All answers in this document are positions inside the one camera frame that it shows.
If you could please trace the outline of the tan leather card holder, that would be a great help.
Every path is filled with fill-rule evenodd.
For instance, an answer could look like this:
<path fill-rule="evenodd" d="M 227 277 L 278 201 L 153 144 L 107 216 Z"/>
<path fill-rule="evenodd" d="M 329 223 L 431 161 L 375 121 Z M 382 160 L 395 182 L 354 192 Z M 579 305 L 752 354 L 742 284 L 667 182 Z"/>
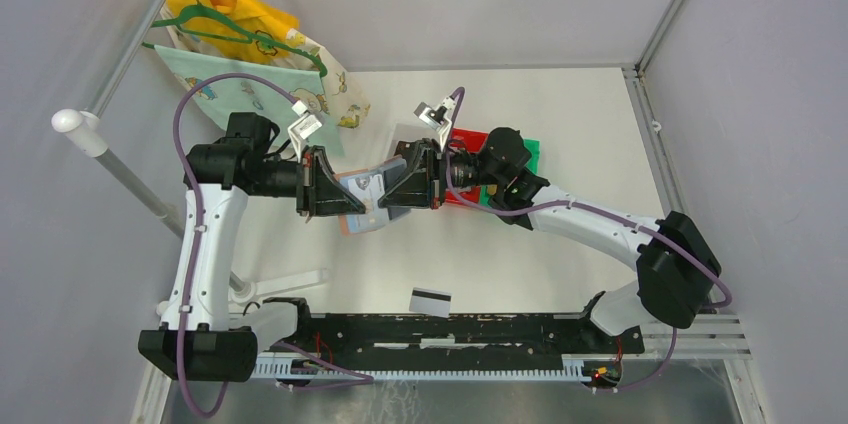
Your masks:
<path fill-rule="evenodd" d="M 406 169 L 406 161 L 394 156 L 379 166 L 337 175 L 339 183 L 365 206 L 364 214 L 348 214 L 339 218 L 345 235 L 362 234 L 381 229 L 402 219 L 411 210 L 402 207 L 382 208 L 378 200 Z"/>

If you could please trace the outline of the yellow garment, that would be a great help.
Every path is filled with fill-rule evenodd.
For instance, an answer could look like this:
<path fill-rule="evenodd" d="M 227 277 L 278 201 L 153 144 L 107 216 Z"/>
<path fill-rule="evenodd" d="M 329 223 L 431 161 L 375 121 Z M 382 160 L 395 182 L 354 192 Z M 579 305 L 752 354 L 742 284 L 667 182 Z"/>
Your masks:
<path fill-rule="evenodd" d="M 197 52 L 255 64 L 313 69 L 316 52 L 299 20 L 261 0 L 165 0 L 156 27 L 168 27 Z"/>

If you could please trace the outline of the light green patterned cloth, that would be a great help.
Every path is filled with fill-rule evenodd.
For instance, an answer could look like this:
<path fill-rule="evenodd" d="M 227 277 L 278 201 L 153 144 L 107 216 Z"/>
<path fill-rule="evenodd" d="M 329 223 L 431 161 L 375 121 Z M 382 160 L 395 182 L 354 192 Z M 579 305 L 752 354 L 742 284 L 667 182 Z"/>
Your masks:
<path fill-rule="evenodd" d="M 315 71 L 294 70 L 207 56 L 170 47 L 156 46 L 154 50 L 178 82 L 191 89 L 210 77 L 228 73 L 246 73 L 268 80 L 321 115 L 322 127 L 308 142 L 322 145 L 334 157 L 345 154 L 338 128 L 332 123 L 323 102 L 324 88 Z M 269 86 L 245 78 L 228 78 L 201 88 L 194 102 L 218 127 L 227 127 L 234 112 L 255 112 L 281 128 L 274 141 L 280 146 L 287 139 L 286 128 L 297 119 L 292 103 Z"/>

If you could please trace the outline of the white plastic bin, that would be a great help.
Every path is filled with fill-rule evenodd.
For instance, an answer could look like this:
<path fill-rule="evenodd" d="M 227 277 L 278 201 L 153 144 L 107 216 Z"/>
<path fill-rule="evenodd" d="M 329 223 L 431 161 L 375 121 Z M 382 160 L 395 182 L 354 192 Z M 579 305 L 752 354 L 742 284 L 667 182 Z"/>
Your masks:
<path fill-rule="evenodd" d="M 438 151 L 436 131 L 418 123 L 396 123 L 389 139 L 386 163 L 403 160 L 409 164 L 414 158 L 429 151 Z"/>

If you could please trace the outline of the silver magnetic stripe card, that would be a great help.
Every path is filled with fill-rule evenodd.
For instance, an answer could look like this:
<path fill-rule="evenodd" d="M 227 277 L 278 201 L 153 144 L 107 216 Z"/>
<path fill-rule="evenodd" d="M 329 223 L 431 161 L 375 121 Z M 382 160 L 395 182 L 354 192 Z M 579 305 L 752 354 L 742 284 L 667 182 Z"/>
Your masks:
<path fill-rule="evenodd" d="M 414 314 L 448 318 L 452 295 L 447 292 L 414 287 L 411 292 L 408 311 Z"/>

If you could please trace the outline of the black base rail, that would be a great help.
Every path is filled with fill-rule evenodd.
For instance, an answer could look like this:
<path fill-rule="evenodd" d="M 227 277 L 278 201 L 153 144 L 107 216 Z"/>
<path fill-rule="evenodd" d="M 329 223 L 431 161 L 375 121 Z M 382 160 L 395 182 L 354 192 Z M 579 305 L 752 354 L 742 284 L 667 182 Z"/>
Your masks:
<path fill-rule="evenodd" d="M 640 328 L 611 337 L 579 313 L 314 314 L 272 348 L 289 344 L 356 371 L 560 370 L 565 355 L 645 349 Z"/>

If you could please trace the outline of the green plastic bin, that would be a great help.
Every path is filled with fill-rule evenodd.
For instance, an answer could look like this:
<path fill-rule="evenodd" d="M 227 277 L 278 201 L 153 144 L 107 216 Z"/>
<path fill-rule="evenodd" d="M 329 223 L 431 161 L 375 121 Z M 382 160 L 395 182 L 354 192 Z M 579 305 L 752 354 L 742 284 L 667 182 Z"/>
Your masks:
<path fill-rule="evenodd" d="M 524 146 L 531 153 L 531 159 L 526 164 L 526 167 L 534 174 L 538 173 L 538 166 L 541 156 L 541 144 L 537 140 L 525 139 Z M 478 203 L 480 205 L 489 206 L 489 201 L 497 192 L 496 185 L 487 185 L 481 188 Z"/>

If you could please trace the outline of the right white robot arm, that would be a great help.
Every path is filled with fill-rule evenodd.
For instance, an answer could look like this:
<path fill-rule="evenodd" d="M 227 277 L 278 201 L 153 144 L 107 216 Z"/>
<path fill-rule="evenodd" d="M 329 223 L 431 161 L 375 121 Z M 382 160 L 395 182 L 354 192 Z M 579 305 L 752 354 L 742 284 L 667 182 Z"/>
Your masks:
<path fill-rule="evenodd" d="M 690 328 L 718 285 L 721 266 L 690 217 L 617 212 L 552 185 L 530 169 L 533 153 L 515 129 L 496 128 L 477 150 L 462 140 L 397 140 L 390 155 L 406 167 L 387 184 L 383 207 L 435 209 L 448 193 L 459 197 L 464 188 L 492 186 L 495 194 L 483 209 L 504 223 L 569 238 L 631 268 L 634 281 L 601 292 L 584 310 L 577 336 L 591 352 L 647 323 Z"/>

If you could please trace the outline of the green clothes hanger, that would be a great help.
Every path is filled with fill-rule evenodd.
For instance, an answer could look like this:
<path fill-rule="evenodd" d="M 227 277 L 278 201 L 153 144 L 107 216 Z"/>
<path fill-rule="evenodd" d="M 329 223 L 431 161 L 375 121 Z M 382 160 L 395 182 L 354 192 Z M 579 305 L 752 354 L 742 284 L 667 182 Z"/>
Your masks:
<path fill-rule="evenodd" d="M 203 31 L 196 31 L 192 29 L 188 29 L 185 27 L 185 24 L 190 22 L 193 19 L 207 19 L 214 21 L 224 28 L 229 29 L 233 33 L 237 34 L 237 37 L 229 36 L 229 35 L 219 35 L 214 33 L 208 33 Z M 173 18 L 169 19 L 160 19 L 153 21 L 150 24 L 151 28 L 162 28 L 162 27 L 175 27 L 178 31 L 184 34 L 195 35 L 198 37 L 207 37 L 211 39 L 241 43 L 241 44 L 255 44 L 262 43 L 267 47 L 273 47 L 285 50 L 290 54 L 295 54 L 301 56 L 307 60 L 309 60 L 312 65 L 317 69 L 320 77 L 325 77 L 328 74 L 328 69 L 325 64 L 321 61 L 321 59 L 317 56 L 313 56 L 303 50 L 296 49 L 294 47 L 288 46 L 282 42 L 278 42 L 271 37 L 268 37 L 264 34 L 257 34 L 255 32 L 250 32 L 239 25 L 237 25 L 234 21 L 229 19 L 223 13 L 210 8 L 203 6 L 201 4 L 194 4 L 186 6 L 182 9 L 182 11 Z"/>

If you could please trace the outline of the white illustrated card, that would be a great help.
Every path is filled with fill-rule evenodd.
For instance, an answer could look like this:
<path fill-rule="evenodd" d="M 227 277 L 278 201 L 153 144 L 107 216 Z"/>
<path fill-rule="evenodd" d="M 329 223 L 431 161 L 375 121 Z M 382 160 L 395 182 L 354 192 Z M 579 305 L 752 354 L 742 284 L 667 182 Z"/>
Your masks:
<path fill-rule="evenodd" d="M 366 206 L 364 215 L 347 215 L 344 225 L 348 234 L 376 231 L 389 222 L 387 209 L 378 206 L 384 194 L 383 175 L 377 171 L 349 174 L 340 178 L 340 183 Z"/>

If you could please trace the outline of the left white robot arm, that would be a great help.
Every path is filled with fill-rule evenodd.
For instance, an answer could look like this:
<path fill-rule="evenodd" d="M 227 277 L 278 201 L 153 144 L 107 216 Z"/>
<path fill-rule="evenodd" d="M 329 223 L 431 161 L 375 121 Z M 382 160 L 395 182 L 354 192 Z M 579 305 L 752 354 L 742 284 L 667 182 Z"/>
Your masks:
<path fill-rule="evenodd" d="M 235 319 L 229 291 L 249 198 L 292 198 L 306 218 L 364 213 L 364 204 L 335 179 L 324 147 L 308 142 L 322 125 L 305 113 L 288 127 L 294 161 L 272 157 L 280 128 L 251 112 L 231 114 L 224 137 L 188 152 L 186 229 L 173 292 L 158 328 L 138 339 L 139 353 L 168 377 L 245 382 L 258 355 L 276 341 L 295 352 L 312 343 L 304 300 L 270 298 L 257 314 Z"/>

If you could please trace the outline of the cream patterned cloth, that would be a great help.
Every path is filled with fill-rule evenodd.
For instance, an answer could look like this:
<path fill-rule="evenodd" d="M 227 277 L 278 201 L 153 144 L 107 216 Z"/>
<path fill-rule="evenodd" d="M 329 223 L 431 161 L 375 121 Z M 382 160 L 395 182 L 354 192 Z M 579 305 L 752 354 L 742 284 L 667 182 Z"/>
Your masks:
<path fill-rule="evenodd" d="M 327 74 L 320 78 L 322 91 L 308 91 L 306 94 L 294 91 L 294 94 L 304 97 L 312 108 L 328 115 L 328 120 L 334 125 L 359 128 L 369 114 L 371 103 L 355 79 L 323 45 L 300 31 L 290 29 L 284 43 L 319 59 L 327 69 Z"/>

